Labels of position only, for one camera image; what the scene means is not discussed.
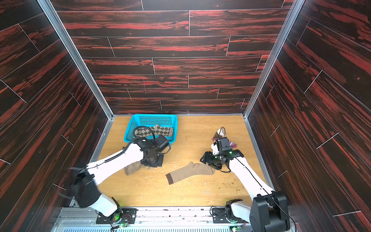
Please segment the tan ribbed sock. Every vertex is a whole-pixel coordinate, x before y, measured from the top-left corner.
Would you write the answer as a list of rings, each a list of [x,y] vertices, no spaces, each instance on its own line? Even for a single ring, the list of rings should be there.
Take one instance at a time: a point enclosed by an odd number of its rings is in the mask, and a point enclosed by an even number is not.
[[[141,161],[134,162],[124,168],[125,175],[130,176],[143,167]]]
[[[169,185],[182,181],[186,178],[198,175],[211,176],[215,173],[215,169],[203,163],[190,162],[187,166],[170,172],[166,175]]]

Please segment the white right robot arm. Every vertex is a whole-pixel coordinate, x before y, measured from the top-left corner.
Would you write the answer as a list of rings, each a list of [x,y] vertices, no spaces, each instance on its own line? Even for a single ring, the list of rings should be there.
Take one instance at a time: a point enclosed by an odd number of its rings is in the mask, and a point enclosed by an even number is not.
[[[247,190],[252,204],[241,199],[226,202],[224,215],[230,223],[248,223],[253,232],[286,232],[290,230],[288,201],[284,193],[269,187],[250,167],[242,152],[233,150],[227,137],[215,139],[200,161],[221,171],[225,165],[228,173],[234,173]]]

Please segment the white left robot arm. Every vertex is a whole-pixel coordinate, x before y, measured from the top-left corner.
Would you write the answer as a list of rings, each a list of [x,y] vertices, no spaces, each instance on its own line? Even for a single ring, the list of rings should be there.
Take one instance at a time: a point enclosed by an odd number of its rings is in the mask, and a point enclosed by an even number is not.
[[[106,217],[110,224],[119,224],[130,219],[119,203],[98,189],[98,185],[118,171],[138,163],[150,167],[160,167],[166,148],[171,149],[169,141],[159,135],[154,139],[133,138],[121,151],[105,159],[91,162],[85,166],[73,167],[71,192],[81,208],[92,208],[99,216]]]

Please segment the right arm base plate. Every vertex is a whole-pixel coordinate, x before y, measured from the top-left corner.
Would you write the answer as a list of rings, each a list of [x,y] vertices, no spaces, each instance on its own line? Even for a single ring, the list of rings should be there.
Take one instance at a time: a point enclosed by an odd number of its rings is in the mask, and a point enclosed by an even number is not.
[[[209,213],[213,223],[250,223],[251,205],[242,199],[234,199],[226,202],[223,207],[210,207]]]

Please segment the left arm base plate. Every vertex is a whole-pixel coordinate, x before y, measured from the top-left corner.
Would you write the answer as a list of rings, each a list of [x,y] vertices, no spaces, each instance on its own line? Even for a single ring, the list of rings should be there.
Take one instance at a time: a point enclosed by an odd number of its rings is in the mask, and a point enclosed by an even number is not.
[[[96,224],[107,224],[111,226],[127,227],[129,224],[134,224],[137,216],[137,208],[124,208],[121,207],[118,201],[112,197],[112,200],[118,206],[118,209],[109,217],[98,213]]]

